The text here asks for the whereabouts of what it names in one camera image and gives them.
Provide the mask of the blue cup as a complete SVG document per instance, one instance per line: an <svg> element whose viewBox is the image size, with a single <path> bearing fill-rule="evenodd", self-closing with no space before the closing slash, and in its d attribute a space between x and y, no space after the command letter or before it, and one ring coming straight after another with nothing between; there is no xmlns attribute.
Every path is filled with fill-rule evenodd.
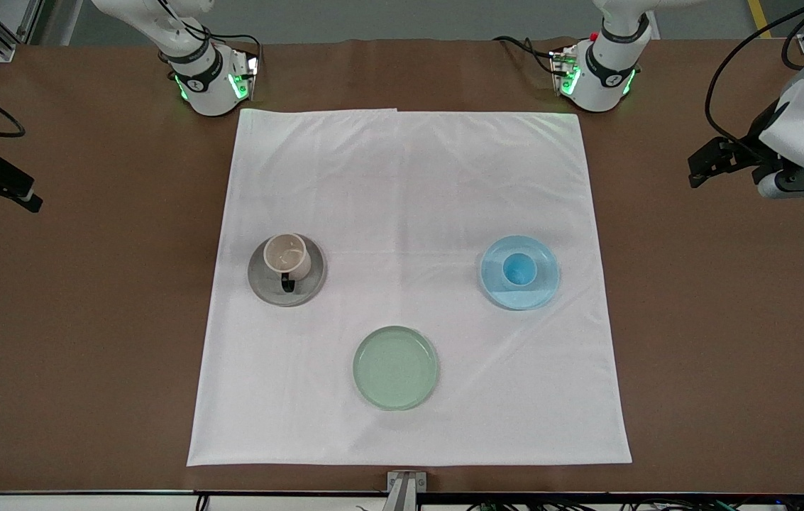
<svg viewBox="0 0 804 511"><path fill-rule="evenodd" d="M535 260L527 253L510 253L502 262L502 276L505 287L528 287L538 275Z"/></svg>

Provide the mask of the white mug with black handle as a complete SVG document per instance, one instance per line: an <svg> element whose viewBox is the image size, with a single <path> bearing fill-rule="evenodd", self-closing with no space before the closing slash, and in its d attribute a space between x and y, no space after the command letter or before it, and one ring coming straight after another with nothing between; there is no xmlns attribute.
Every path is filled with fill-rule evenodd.
<svg viewBox="0 0 804 511"><path fill-rule="evenodd" d="M263 245L263 262L278 274L285 293L294 293L297 283L313 268L307 242L298 233L270 237Z"/></svg>

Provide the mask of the blue plate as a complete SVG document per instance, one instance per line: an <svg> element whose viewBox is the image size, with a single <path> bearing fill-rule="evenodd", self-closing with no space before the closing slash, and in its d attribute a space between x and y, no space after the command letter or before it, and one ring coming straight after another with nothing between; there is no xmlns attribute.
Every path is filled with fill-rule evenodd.
<svg viewBox="0 0 804 511"><path fill-rule="evenodd" d="M528 287L505 287L502 262L510 253L527 253L535 260L538 275ZM554 253L529 236L506 236L490 245L480 258L478 275L484 295L498 307L513 311L544 307L554 298L560 285L560 268Z"/></svg>

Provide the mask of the gray plate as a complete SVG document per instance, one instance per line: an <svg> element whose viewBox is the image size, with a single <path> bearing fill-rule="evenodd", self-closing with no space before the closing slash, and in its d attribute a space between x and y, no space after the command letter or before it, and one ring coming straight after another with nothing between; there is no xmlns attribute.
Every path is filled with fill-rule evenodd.
<svg viewBox="0 0 804 511"><path fill-rule="evenodd" d="M309 266L303 278L291 274L282 275L268 265L268 246L270 240L259 243L247 264L247 282L259 299L276 307L298 307L312 300L323 287L327 276L327 265L320 246L307 236L294 234L301 240L297 245L302 250L302 268Z"/></svg>

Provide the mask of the green plate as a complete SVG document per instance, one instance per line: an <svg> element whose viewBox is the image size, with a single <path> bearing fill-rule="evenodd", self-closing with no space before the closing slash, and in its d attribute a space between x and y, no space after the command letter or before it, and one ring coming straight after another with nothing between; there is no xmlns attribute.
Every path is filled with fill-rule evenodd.
<svg viewBox="0 0 804 511"><path fill-rule="evenodd" d="M392 324L360 341L352 376L360 397L382 411L414 410L438 385L440 363L434 344L414 328Z"/></svg>

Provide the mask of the white cloth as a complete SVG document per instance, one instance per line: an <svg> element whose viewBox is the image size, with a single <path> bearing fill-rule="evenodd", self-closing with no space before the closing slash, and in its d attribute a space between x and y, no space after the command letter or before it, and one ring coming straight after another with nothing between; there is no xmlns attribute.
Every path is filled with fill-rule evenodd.
<svg viewBox="0 0 804 511"><path fill-rule="evenodd" d="M249 287L259 243L314 240L298 307ZM560 285L513 311L478 265L506 236L554 253ZM436 349L434 394L358 394L357 346L399 324ZM573 114L353 110L240 115L188 466L629 463L592 187Z"/></svg>

